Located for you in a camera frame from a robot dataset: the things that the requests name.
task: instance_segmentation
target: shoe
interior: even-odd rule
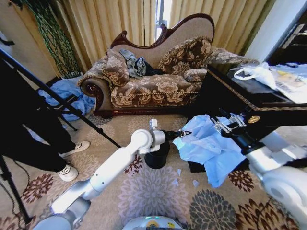
[[[73,149],[72,151],[69,151],[69,152],[59,153],[59,155],[62,158],[68,157],[68,156],[70,156],[70,155],[72,155],[72,154],[74,154],[76,152],[81,152],[81,151],[86,150],[88,147],[90,147],[90,144],[91,143],[89,141],[77,142],[75,149]]]
[[[59,177],[63,181],[72,181],[78,176],[78,170],[70,165],[66,165],[64,169],[62,169],[60,172],[58,172]]]

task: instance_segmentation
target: white wall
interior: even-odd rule
[[[276,0],[245,56],[263,62],[279,45],[305,4],[307,0]]]

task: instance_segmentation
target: carpet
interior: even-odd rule
[[[135,130],[148,129],[151,118],[157,118],[159,128],[165,130],[177,130],[186,122],[181,115],[117,116],[112,119],[89,115],[88,118],[122,146],[130,142]],[[68,158],[79,170],[79,176],[73,182],[64,182],[56,173],[22,164],[30,174],[30,184],[24,191],[27,185],[24,171],[6,158],[24,204],[29,214],[34,216],[27,229],[32,229],[38,221],[51,215],[50,204],[77,180],[91,177],[117,149],[82,121],[72,124],[78,129],[74,132],[68,128],[73,141],[91,142],[86,151]],[[294,141],[306,145],[303,138],[303,133],[307,133],[306,127],[289,128],[282,128],[284,136],[293,138],[291,134],[299,130],[302,138],[297,137]],[[194,186],[193,181],[199,182],[199,185]],[[11,214],[11,201],[2,189],[0,198],[0,230],[18,230],[18,218]],[[291,216],[266,195],[259,180],[249,171],[234,171],[219,188],[211,188],[205,173],[190,173],[188,163],[180,159],[173,144],[165,167],[159,170],[150,169],[143,156],[136,155],[133,163],[93,200],[87,215],[74,229],[119,230],[129,220],[144,215],[171,217],[182,227],[192,230],[298,229]]]

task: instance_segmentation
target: floral pillow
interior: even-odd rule
[[[209,64],[240,64],[240,63],[255,63],[260,64],[255,59],[250,59],[247,57],[239,56],[237,54],[233,54],[223,48],[210,48],[210,57],[208,58]]]
[[[188,82],[202,82],[206,74],[206,69],[190,69],[184,72],[183,78]]]
[[[129,73],[124,57],[113,49],[107,50],[106,71],[112,83],[124,86],[129,81]]]
[[[158,68],[167,74],[182,75],[189,69],[207,66],[211,41],[205,36],[198,36],[184,41],[169,50],[160,61]]]

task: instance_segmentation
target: yellow label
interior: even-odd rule
[[[146,224],[146,227],[159,227],[160,225],[155,222],[154,220],[151,220],[149,221],[147,224]]]
[[[168,222],[167,223],[167,227],[171,228],[171,229],[174,229],[175,228],[175,225],[173,223],[170,223]]]

